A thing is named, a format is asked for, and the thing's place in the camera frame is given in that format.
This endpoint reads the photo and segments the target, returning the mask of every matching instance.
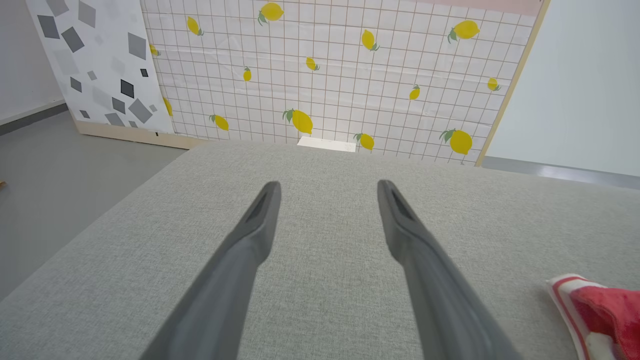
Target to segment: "red cloth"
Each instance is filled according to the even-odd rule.
[[[628,360],[640,360],[640,291],[585,286],[569,296],[591,332],[609,335]]]

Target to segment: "wooden frame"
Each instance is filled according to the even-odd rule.
[[[495,122],[487,136],[487,139],[484,143],[484,146],[476,160],[476,166],[480,167],[484,160],[485,154],[489,149],[489,145],[493,140],[493,136],[500,125],[500,121],[502,120],[502,116],[509,104],[509,100],[511,100],[511,96],[513,95],[513,90],[515,89],[518,80],[520,79],[520,75],[522,73],[522,69],[524,69],[524,65],[527,63],[527,59],[529,57],[529,53],[531,53],[531,49],[533,47],[533,43],[536,41],[536,37],[538,36],[538,32],[540,31],[540,27],[542,26],[542,22],[547,13],[547,9],[549,8],[549,3],[551,0],[543,0],[543,4],[540,8],[540,12],[538,17],[536,18],[536,23],[534,24],[531,35],[529,37],[529,41],[525,46],[525,49],[522,53],[522,58],[520,59],[520,63],[518,63],[518,67],[516,68],[515,75],[513,76],[513,80],[511,82],[511,86],[509,90],[507,90],[507,94],[504,97],[504,101],[500,106],[500,110],[495,118]],[[156,133],[150,130],[141,129],[141,128],[133,128],[133,127],[122,127],[122,126],[112,126],[109,124],[96,124],[94,122],[86,122],[86,121],[78,121],[73,116],[71,112],[71,116],[76,123],[76,128],[78,132],[84,135],[92,135],[99,136],[103,138],[113,138],[119,140],[127,140],[132,142],[140,142],[140,143],[150,143],[153,145],[167,146],[167,147],[176,147],[180,149],[192,149],[201,143],[208,142],[209,140],[203,140],[198,138],[192,138],[188,136],[175,135],[175,134],[164,134],[164,133]]]
[[[513,76],[513,80],[511,81],[511,86],[509,86],[509,90],[507,90],[507,94],[504,96],[504,101],[500,106],[500,110],[498,111],[498,115],[495,117],[495,122],[491,127],[491,131],[489,131],[489,136],[486,137],[486,141],[484,142],[484,146],[480,155],[478,156],[478,160],[476,160],[476,166],[480,167],[484,160],[484,156],[486,151],[489,149],[489,145],[491,144],[491,140],[493,140],[493,136],[495,135],[495,131],[498,129],[500,125],[500,120],[502,120],[502,116],[504,112],[507,110],[507,105],[509,104],[509,100],[511,100],[511,95],[513,95],[513,90],[518,84],[518,80],[520,80],[520,74],[522,73],[522,69],[524,69],[524,64],[527,63],[527,59],[529,57],[529,53],[531,53],[531,48],[533,47],[533,43],[536,41],[536,37],[538,36],[538,32],[540,31],[540,26],[542,26],[542,21],[547,14],[547,9],[549,8],[549,3],[551,0],[544,0],[542,3],[542,7],[540,8],[540,13],[536,18],[536,23],[533,25],[533,29],[531,29],[531,35],[529,36],[529,41],[524,48],[524,52],[522,53],[522,58],[520,59],[520,63],[518,63],[518,67],[516,68],[516,73]]]

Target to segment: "white wall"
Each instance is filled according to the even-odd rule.
[[[640,176],[638,0],[551,0],[487,156]]]
[[[63,100],[24,0],[0,3],[0,59],[0,125]]]

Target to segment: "geometric patterned sheet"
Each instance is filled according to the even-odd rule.
[[[27,5],[76,120],[173,133],[138,2],[27,0]]]
[[[511,86],[534,5],[520,15],[416,0],[142,2],[176,133],[311,136],[464,165]]]

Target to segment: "lemon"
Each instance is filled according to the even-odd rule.
[[[160,52],[156,49],[155,46],[149,44],[149,49],[151,49],[151,55],[160,56]]]
[[[251,70],[248,67],[244,68],[244,74],[242,75],[245,81],[251,80]]]
[[[471,140],[471,136],[462,130],[446,130],[440,134],[440,138],[444,136],[444,142],[446,143],[451,139],[451,150],[457,152],[458,154],[467,155],[469,150],[471,149],[471,145],[473,145],[473,140]]]
[[[313,71],[320,69],[320,66],[316,65],[316,62],[312,58],[307,58],[307,67]]]
[[[202,29],[200,29],[200,26],[198,26],[198,23],[196,20],[194,20],[192,17],[188,17],[187,19],[187,28],[189,28],[189,30],[191,30],[192,33],[198,35],[198,36],[202,36],[204,35],[204,31],[202,31]]]
[[[162,98],[164,100],[164,105],[166,106],[166,110],[169,111],[169,116],[173,116],[173,110],[171,109],[171,103],[165,97]]]
[[[262,23],[267,23],[268,21],[276,21],[280,20],[280,17],[284,14],[280,5],[276,3],[268,3],[264,5],[260,12],[258,13],[258,24],[262,26]]]
[[[229,123],[222,116],[211,115],[209,117],[209,120],[213,121],[214,124],[216,124],[220,129],[224,131],[229,131]]]
[[[367,134],[356,134],[353,136],[354,139],[360,142],[363,148],[367,150],[373,150],[373,138]]]
[[[472,20],[464,20],[451,29],[447,41],[451,44],[451,40],[458,41],[458,38],[472,38],[480,32],[478,24]]]
[[[498,85],[498,81],[494,78],[489,79],[489,82],[486,84],[486,86],[489,88],[489,90],[491,91],[498,91],[500,90],[500,85]]]
[[[310,134],[314,128],[314,123],[311,121],[309,115],[303,113],[300,110],[286,110],[282,113],[282,118],[287,117],[287,121],[293,120],[293,126],[301,133]]]
[[[380,48],[376,44],[376,39],[373,38],[373,34],[369,30],[365,30],[362,34],[362,45],[371,51],[376,51]]]
[[[416,100],[418,96],[420,96],[420,87],[418,85],[415,85],[413,87],[413,90],[411,90],[411,92],[409,93],[409,99]]]

